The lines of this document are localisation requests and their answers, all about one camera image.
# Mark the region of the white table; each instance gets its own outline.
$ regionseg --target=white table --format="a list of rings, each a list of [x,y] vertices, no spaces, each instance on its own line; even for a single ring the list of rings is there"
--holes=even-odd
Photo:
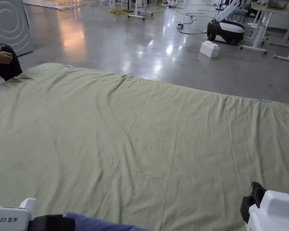
[[[268,8],[267,6],[265,5],[260,5],[260,4],[257,4],[257,3],[251,3],[251,7],[255,10],[258,10],[258,11],[262,11],[263,14],[261,15],[260,19],[259,19],[259,23],[257,25],[257,28],[255,30],[255,33],[257,33],[258,29],[260,28],[260,31],[259,33],[257,34],[257,37],[256,37],[256,40],[253,44],[252,47],[249,47],[249,46],[245,46],[245,45],[241,45],[240,46],[240,49],[243,50],[244,48],[245,49],[249,49],[249,50],[253,50],[253,51],[262,51],[264,54],[266,54],[268,51],[266,49],[262,49],[262,48],[258,48],[258,45],[259,45],[259,41],[262,37],[262,34],[264,33],[264,30],[265,30],[265,26],[267,24],[267,21],[269,19],[269,14],[271,13],[282,13],[282,14],[289,14],[289,7],[286,7],[285,9],[275,9],[275,8]],[[282,43],[274,43],[274,42],[271,42],[270,44],[272,45],[276,45],[276,46],[282,46],[282,47],[288,47],[289,48],[289,45],[286,45],[286,40],[288,39],[289,37],[289,29],[282,41]],[[289,55],[288,57],[283,57],[283,56],[278,56],[278,55],[274,55],[274,57],[277,57],[279,59],[284,59],[284,60],[289,60]]]

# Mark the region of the black pants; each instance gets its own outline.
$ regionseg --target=black pants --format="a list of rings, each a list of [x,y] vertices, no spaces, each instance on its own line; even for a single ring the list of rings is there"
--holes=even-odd
[[[10,64],[0,64],[0,76],[5,81],[7,81],[15,76],[20,75],[22,73],[22,70],[21,70],[17,55],[15,54],[14,50],[10,46],[5,45],[2,48],[2,51],[11,53],[13,55],[13,60]]]

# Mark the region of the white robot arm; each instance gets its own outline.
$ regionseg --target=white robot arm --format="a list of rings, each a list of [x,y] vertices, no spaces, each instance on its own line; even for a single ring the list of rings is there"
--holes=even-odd
[[[267,191],[252,182],[240,212],[247,231],[289,231],[289,194]]]
[[[19,207],[0,207],[0,231],[75,231],[75,221],[63,215],[33,218],[36,199],[27,198]]]

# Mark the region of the black cable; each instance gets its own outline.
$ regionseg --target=black cable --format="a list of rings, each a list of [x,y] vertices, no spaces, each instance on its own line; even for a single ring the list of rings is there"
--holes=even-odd
[[[191,13],[186,13],[186,14],[184,14],[184,15],[190,16],[190,17],[195,17],[196,19],[197,19],[197,17],[203,17],[203,16],[195,16],[195,15],[187,15],[187,14],[191,14]],[[196,28],[191,28],[191,27],[189,27],[189,25],[191,25],[194,21],[196,21],[196,19],[193,20],[193,21],[190,22],[190,23],[183,23],[183,24],[188,24],[187,27],[190,28],[190,29],[196,29]],[[182,32],[182,31],[180,31],[180,30],[183,28],[183,25],[181,26],[181,28],[179,28],[178,32],[179,32],[179,33],[182,33],[182,34],[186,34],[186,35],[201,35],[201,34],[206,34],[206,32],[204,32],[204,29],[207,27],[207,25],[205,25],[205,27],[201,30],[201,33],[186,33],[186,32]]]

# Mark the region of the mattress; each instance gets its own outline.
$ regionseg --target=mattress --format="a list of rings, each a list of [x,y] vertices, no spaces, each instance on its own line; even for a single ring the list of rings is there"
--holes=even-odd
[[[0,85],[0,205],[148,230],[244,230],[289,193],[289,104],[48,63]]]

